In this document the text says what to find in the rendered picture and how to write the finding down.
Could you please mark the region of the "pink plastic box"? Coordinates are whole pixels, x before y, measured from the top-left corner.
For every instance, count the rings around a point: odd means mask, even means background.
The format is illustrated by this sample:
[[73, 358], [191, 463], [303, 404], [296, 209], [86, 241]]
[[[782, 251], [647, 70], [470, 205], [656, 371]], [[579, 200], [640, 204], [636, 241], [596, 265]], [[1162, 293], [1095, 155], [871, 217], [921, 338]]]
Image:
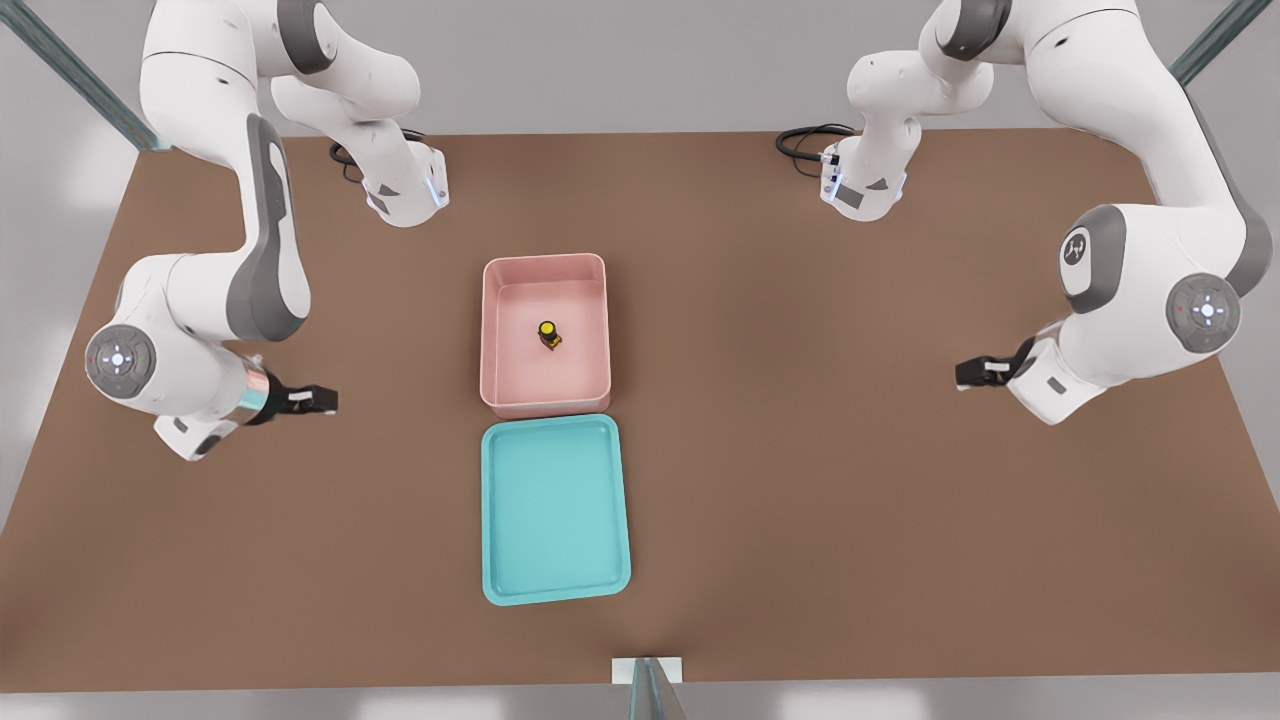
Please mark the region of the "pink plastic box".
[[479, 389], [503, 420], [611, 405], [605, 264], [590, 252], [498, 258], [483, 273]]

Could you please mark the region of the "pale blue-green tray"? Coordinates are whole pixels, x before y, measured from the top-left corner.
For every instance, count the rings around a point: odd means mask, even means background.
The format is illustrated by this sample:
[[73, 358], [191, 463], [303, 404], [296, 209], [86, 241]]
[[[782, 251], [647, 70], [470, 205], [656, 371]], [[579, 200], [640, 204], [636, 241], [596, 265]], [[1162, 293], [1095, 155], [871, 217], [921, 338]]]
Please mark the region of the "pale blue-green tray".
[[481, 439], [483, 592], [500, 607], [631, 579], [620, 429], [605, 414], [500, 421]]

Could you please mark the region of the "silver frame post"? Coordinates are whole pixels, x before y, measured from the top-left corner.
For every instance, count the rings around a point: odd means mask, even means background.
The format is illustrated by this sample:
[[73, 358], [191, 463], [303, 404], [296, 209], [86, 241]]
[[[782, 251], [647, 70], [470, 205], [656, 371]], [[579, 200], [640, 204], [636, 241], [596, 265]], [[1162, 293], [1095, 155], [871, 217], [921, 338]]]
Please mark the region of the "silver frame post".
[[0, 23], [138, 151], [172, 150], [23, 0], [0, 0]]
[[1274, 0], [1230, 0], [1169, 67], [1185, 88], [1207, 68]]
[[630, 685], [628, 720], [689, 720], [675, 689], [684, 682], [681, 657], [612, 659], [611, 682]]

